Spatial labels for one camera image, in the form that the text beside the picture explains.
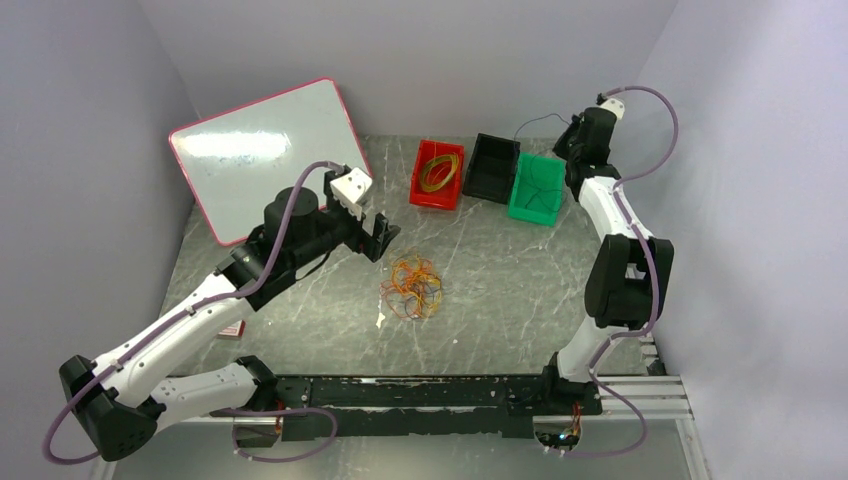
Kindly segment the green plastic bin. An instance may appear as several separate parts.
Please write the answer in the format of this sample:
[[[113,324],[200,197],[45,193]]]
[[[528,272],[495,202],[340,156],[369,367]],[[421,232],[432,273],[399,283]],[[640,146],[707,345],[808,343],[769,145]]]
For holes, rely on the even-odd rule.
[[[509,218],[552,227],[564,205],[566,164],[556,158],[521,153],[512,194]]]

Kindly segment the red plastic bin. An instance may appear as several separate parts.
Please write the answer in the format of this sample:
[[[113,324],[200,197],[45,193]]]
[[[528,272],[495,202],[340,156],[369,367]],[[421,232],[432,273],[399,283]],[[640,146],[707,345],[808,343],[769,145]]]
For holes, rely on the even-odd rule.
[[[409,203],[454,210],[462,187],[464,157],[460,145],[421,140],[411,174]]]

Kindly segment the black plastic bin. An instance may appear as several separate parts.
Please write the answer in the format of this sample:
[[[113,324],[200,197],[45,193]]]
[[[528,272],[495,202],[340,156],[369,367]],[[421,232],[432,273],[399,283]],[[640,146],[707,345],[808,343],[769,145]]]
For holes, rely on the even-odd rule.
[[[462,194],[507,205],[519,154],[518,141],[479,133],[466,168]]]

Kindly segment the aluminium rail frame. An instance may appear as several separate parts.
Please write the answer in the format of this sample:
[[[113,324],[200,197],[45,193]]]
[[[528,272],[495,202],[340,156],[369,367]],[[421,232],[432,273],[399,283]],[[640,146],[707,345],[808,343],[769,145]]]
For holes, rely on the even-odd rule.
[[[654,371],[568,382],[551,361],[538,375],[280,375],[275,387],[255,415],[219,410],[183,422],[231,427],[236,456],[258,461],[256,449],[283,441],[477,434],[533,438],[546,452],[586,459],[622,458],[646,446],[651,421],[672,421],[690,477],[710,476],[682,380]],[[634,422],[636,438],[582,452],[590,420]]]

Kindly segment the pink framed whiteboard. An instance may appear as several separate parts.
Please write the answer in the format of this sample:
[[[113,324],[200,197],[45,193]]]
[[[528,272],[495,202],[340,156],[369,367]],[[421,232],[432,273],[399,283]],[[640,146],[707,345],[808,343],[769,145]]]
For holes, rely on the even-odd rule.
[[[303,170],[371,170],[336,82],[319,78],[172,131],[168,143],[215,240],[242,241]]]

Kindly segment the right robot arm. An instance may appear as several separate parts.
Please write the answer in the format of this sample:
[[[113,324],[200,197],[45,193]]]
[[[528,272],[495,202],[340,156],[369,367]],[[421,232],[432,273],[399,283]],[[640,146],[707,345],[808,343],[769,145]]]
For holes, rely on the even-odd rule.
[[[565,162],[565,186],[589,215],[600,248],[584,290],[586,316],[572,340],[544,369],[539,391],[550,413],[565,413],[596,394],[598,364],[623,339],[644,333],[659,318],[674,247],[655,237],[634,213],[610,142],[624,104],[607,99],[573,116],[554,146]]]

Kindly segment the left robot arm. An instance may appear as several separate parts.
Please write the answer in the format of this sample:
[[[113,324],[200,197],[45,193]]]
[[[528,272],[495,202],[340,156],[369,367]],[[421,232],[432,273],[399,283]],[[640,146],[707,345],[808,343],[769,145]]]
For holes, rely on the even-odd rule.
[[[279,192],[264,221],[182,302],[132,339],[94,359],[76,355],[59,370],[75,418],[96,457],[112,462],[138,451],[183,420],[216,411],[277,415],[284,411],[277,376],[243,356],[211,372],[174,377],[173,370],[224,328],[248,318],[315,273],[339,246],[378,261],[399,228],[377,214],[363,226],[372,178],[327,162],[326,200],[302,181]]]

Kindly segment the small red white box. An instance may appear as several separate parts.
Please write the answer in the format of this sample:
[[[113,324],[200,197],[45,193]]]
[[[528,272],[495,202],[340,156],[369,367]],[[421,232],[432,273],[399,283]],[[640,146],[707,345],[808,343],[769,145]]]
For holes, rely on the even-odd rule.
[[[246,321],[239,320],[226,328],[222,329],[218,336],[222,338],[241,338],[246,328]]]

